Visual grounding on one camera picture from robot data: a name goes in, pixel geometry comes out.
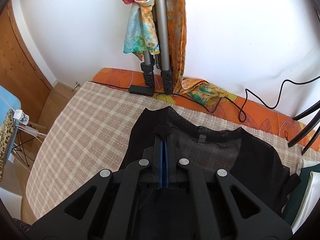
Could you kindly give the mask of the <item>wooden door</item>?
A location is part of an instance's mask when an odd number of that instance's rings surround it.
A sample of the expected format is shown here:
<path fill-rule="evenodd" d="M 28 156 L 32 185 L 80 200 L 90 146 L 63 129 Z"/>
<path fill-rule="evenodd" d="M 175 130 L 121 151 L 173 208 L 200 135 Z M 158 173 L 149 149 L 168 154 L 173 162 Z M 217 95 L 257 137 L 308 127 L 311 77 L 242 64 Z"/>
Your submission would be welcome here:
<path fill-rule="evenodd" d="M 1 13 L 1 86 L 20 100 L 31 122 L 38 123 L 53 86 L 22 39 L 11 1 Z"/>

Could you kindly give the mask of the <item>metal door stopper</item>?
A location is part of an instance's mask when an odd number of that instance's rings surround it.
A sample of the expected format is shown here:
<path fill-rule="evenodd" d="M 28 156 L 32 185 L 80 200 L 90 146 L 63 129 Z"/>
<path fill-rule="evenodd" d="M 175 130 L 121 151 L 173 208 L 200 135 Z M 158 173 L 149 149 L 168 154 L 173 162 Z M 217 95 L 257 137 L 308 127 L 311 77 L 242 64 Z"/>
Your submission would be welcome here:
<path fill-rule="evenodd" d="M 75 82 L 75 85 L 74 85 L 74 87 L 72 88 L 71 91 L 73 92 L 73 91 L 75 91 L 77 88 L 80 88 L 80 87 L 81 87 L 81 84 L 80 84 L 78 81 L 76 81 L 76 82 Z"/>

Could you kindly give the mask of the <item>black power adapter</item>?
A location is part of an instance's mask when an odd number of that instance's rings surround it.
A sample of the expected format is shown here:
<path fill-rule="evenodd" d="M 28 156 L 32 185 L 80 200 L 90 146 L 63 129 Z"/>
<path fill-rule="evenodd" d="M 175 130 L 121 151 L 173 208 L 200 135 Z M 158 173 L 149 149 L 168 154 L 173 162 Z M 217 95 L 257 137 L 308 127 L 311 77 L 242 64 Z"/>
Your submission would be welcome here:
<path fill-rule="evenodd" d="M 137 94 L 137 95 L 144 95 L 144 96 L 153 96 L 155 93 L 155 90 L 153 87 L 131 85 L 129 87 L 129 93 L 130 94 Z"/>

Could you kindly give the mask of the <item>beige plaid bed cover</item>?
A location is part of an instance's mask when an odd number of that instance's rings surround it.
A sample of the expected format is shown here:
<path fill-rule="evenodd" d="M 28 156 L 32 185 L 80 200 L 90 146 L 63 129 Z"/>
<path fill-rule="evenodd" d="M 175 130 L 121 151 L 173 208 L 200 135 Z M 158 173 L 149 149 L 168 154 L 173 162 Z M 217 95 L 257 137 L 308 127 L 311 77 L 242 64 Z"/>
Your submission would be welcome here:
<path fill-rule="evenodd" d="M 317 151 L 301 155 L 301 146 L 290 148 L 274 134 L 87 82 L 53 123 L 31 169 L 26 198 L 35 218 L 44 216 L 100 170 L 117 171 L 140 159 L 154 145 L 158 126 L 195 135 L 243 129 L 277 151 L 289 168 L 292 184 L 301 159 L 319 161 Z"/>

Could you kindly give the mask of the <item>blue chair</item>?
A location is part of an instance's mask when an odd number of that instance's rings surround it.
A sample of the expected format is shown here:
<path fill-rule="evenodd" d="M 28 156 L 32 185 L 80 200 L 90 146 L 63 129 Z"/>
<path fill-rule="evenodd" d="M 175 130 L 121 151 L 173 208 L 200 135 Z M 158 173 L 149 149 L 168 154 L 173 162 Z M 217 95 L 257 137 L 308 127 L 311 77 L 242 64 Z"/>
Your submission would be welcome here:
<path fill-rule="evenodd" d="M 23 125 L 14 119 L 14 110 L 21 109 L 20 100 L 4 87 L 1 87 L 1 179 L 4 176 L 4 167 L 12 151 L 16 150 L 14 142 L 18 132 L 25 132 L 33 139 L 41 140 L 46 138 L 42 130 L 46 128 L 30 121 Z"/>

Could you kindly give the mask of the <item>grey folded tripod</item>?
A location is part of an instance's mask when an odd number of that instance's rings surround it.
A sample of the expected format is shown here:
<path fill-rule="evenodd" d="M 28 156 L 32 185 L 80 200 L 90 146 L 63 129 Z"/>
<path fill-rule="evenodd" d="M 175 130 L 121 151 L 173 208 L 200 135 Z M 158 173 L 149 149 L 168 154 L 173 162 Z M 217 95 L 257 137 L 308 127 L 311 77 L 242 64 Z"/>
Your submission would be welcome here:
<path fill-rule="evenodd" d="M 148 51 L 144 52 L 144 62 L 140 64 L 143 71 L 145 84 L 148 87 L 155 87 L 153 67 L 158 66 L 161 70 L 163 89 L 165 94 L 173 92 L 173 74 L 169 56 L 169 36 L 167 23 L 167 3 L 166 0 L 155 0 L 153 7 L 153 18 L 156 23 L 160 54 L 152 56 Z"/>

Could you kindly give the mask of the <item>black sheer blouse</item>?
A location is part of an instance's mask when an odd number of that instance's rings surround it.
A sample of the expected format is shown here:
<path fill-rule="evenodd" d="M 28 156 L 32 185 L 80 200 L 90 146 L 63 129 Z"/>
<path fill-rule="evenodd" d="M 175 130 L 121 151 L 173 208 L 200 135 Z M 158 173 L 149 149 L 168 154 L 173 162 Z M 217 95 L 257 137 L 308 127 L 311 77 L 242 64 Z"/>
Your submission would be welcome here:
<path fill-rule="evenodd" d="M 120 165 L 128 239 L 289 239 L 281 217 L 300 183 L 277 151 L 242 128 L 196 126 L 145 109 Z"/>

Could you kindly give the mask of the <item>white charger plug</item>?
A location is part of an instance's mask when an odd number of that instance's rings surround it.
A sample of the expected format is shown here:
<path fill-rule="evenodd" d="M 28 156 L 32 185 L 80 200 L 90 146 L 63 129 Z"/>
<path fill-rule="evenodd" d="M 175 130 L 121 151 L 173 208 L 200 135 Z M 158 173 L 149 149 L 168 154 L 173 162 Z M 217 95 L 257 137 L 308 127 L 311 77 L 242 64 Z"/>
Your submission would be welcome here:
<path fill-rule="evenodd" d="M 14 110 L 14 119 L 23 125 L 29 124 L 29 115 L 25 114 L 21 109 Z"/>

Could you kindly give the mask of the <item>white and green garment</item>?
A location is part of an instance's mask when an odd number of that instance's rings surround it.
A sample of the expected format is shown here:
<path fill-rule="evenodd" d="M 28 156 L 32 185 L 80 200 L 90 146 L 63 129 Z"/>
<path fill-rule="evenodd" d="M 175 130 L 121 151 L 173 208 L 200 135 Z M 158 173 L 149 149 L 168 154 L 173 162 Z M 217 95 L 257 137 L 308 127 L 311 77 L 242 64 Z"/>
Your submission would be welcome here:
<path fill-rule="evenodd" d="M 293 233 L 319 216 L 319 162 L 301 159 L 296 174 L 300 184 L 289 197 L 283 213 Z"/>

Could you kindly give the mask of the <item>colourful orange-blue scarf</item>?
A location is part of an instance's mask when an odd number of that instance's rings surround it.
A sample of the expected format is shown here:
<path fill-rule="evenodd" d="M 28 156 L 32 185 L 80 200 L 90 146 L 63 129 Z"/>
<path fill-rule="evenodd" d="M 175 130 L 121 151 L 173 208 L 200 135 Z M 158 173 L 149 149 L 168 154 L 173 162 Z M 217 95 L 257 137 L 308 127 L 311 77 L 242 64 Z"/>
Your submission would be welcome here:
<path fill-rule="evenodd" d="M 135 55 L 141 63 L 144 62 L 145 51 L 148 51 L 152 56 L 159 55 L 156 21 L 153 18 L 155 0 L 122 0 L 122 2 L 131 6 L 123 52 Z M 183 76 L 187 43 L 185 0 L 166 0 L 166 3 L 169 56 L 173 74 L 172 93 L 188 94 L 202 105 L 205 105 L 211 98 L 226 97 L 228 95 L 227 91 L 205 80 Z"/>

